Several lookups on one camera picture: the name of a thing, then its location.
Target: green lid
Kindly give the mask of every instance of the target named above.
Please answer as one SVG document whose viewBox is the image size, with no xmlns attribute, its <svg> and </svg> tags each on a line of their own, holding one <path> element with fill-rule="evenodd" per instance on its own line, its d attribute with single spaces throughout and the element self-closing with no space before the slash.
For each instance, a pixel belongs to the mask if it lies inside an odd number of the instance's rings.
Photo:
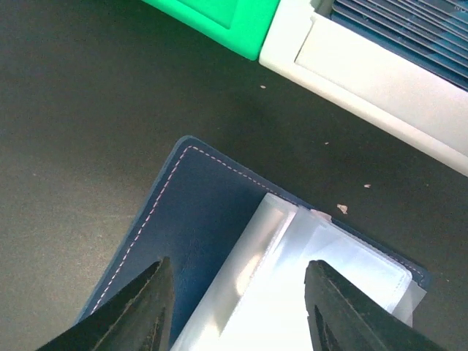
<svg viewBox="0 0 468 351">
<path fill-rule="evenodd" d="M 279 0 L 144 0 L 255 60 L 260 54 Z"/>
</svg>

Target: white plastic device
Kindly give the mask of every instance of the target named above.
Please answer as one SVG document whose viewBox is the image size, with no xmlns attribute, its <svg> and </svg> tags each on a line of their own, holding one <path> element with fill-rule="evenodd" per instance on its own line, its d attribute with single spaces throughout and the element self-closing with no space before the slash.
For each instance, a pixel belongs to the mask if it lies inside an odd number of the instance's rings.
<svg viewBox="0 0 468 351">
<path fill-rule="evenodd" d="M 468 92 L 281 0 L 260 63 L 468 176 Z"/>
</svg>

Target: dark tabletop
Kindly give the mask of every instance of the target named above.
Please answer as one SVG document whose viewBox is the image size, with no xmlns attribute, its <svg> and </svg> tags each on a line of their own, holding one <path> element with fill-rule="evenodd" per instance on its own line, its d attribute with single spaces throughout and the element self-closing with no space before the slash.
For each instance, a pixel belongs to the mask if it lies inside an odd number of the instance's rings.
<svg viewBox="0 0 468 351">
<path fill-rule="evenodd" d="M 72 324 L 188 134 L 428 268 L 466 349 L 468 178 L 143 2 L 0 5 L 0 350 Z"/>
</svg>

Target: white stitching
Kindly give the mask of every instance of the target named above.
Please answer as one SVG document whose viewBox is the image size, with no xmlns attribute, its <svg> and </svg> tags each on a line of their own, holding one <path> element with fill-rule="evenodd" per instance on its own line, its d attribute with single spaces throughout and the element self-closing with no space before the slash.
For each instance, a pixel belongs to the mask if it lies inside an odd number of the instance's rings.
<svg viewBox="0 0 468 351">
<path fill-rule="evenodd" d="M 243 177 L 245 177 L 245 178 L 248 178 L 250 181 L 252 181 L 253 183 L 255 183 L 255 184 L 257 184 L 257 185 L 260 185 L 262 188 L 268 190 L 270 193 L 275 194 L 276 196 L 279 196 L 280 198 L 282 198 L 282 199 L 284 199 L 284 200 L 286 200 L 286 201 L 288 201 L 288 202 L 290 202 L 290 203 L 293 203 L 294 205 L 298 205 L 297 203 L 294 203 L 293 201 L 287 199 L 286 197 L 281 196 L 281 195 L 278 194 L 277 192 L 274 192 L 273 190 L 271 190 L 271 189 L 268 188 L 267 186 L 261 184 L 260 182 L 254 180 L 254 179 L 252 179 L 252 178 L 250 178 L 250 177 L 248 177 L 246 174 L 242 173 L 241 171 L 236 170 L 236 169 L 234 169 L 234 168 L 232 168 L 232 167 L 226 165 L 226 164 L 225 164 L 223 161 L 221 161 L 220 159 L 217 159 L 216 157 L 211 156 L 210 154 L 204 152 L 203 150 L 200 150 L 198 147 L 196 147 L 196 146 L 187 146 L 187 147 L 184 149 L 184 151 L 182 152 L 182 154 L 180 155 L 180 157 L 178 158 L 177 162 L 175 163 L 174 168 L 170 171 L 170 174 L 169 174 L 169 176 L 167 177 L 167 180 L 166 180 L 164 186 L 162 187 L 161 192 L 158 194 L 156 200 L 154 201 L 153 208 L 151 209 L 149 215 L 146 217 L 144 223 L 141 224 L 141 227 L 140 227 L 140 229 L 138 230 L 137 235 L 136 235 L 135 238 L 133 239 L 133 242 L 129 245 L 129 247 L 128 247 L 128 249 L 127 249 L 127 253 L 124 255 L 124 257 L 122 258 L 121 263 L 118 265 L 116 271 L 115 271 L 114 274 L 112 275 L 112 278 L 110 278 L 110 281 L 107 283 L 107 287 L 104 289 L 104 292 L 101 294 L 101 296 L 99 297 L 99 300 L 96 302 L 96 305 L 93 307 L 93 309 L 92 309 L 92 311 L 91 311 L 91 314 L 93 314 L 93 313 L 96 311 L 97 307 L 99 306 L 99 304 L 101 303 L 102 299 L 104 298 L 106 292 L 109 290 L 110 285 L 113 283 L 113 281 L 114 281 L 114 279 L 116 278 L 118 272 L 121 270 L 121 267 L 124 265 L 125 260 L 127 259 L 128 255 L 129 255 L 129 253 L 130 253 L 130 251 L 132 250 L 132 247 L 135 245 L 135 243 L 137 242 L 138 238 L 140 237 L 140 234 L 141 234 L 143 228 L 144 228 L 144 227 L 146 226 L 146 224 L 150 221 L 151 215 L 154 213 L 154 209 L 155 209 L 156 206 L 159 204 L 159 201 L 161 200 L 162 194 L 164 193 L 164 191 L 166 190 L 166 188 L 169 186 L 170 180 L 171 180 L 171 178 L 172 178 L 174 172 L 177 171 L 177 167 L 180 165 L 181 160 L 185 157 L 185 154 L 186 154 L 187 151 L 188 151 L 189 149 L 191 149 L 191 148 L 193 148 L 194 150 L 200 152 L 201 154 L 204 154 L 204 155 L 210 157 L 211 159 L 216 160 L 218 163 L 221 163 L 223 166 L 225 166 L 228 170 L 231 170 L 231 171 L 233 171 L 233 172 L 239 174 L 240 176 L 243 176 Z M 405 266 L 408 267 L 408 269 L 411 269 L 412 271 L 416 271 L 413 267 L 409 267 L 408 265 L 405 265 Z M 419 272 L 419 271 L 416 271 L 416 272 L 418 272 L 418 273 L 421 275 L 421 277 L 423 278 L 423 274 L 422 274 L 421 272 Z"/>
</svg>

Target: leather cover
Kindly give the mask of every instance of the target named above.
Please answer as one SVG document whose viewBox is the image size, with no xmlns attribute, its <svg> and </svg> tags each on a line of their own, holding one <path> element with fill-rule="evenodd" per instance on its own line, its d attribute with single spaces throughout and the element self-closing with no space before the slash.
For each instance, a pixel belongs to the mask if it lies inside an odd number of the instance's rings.
<svg viewBox="0 0 468 351">
<path fill-rule="evenodd" d="M 198 139 L 179 140 L 78 320 L 167 256 L 175 290 L 172 346 L 267 192 L 312 208 Z M 402 263 L 427 288 L 429 273 L 419 265 L 335 224 Z"/>
</svg>

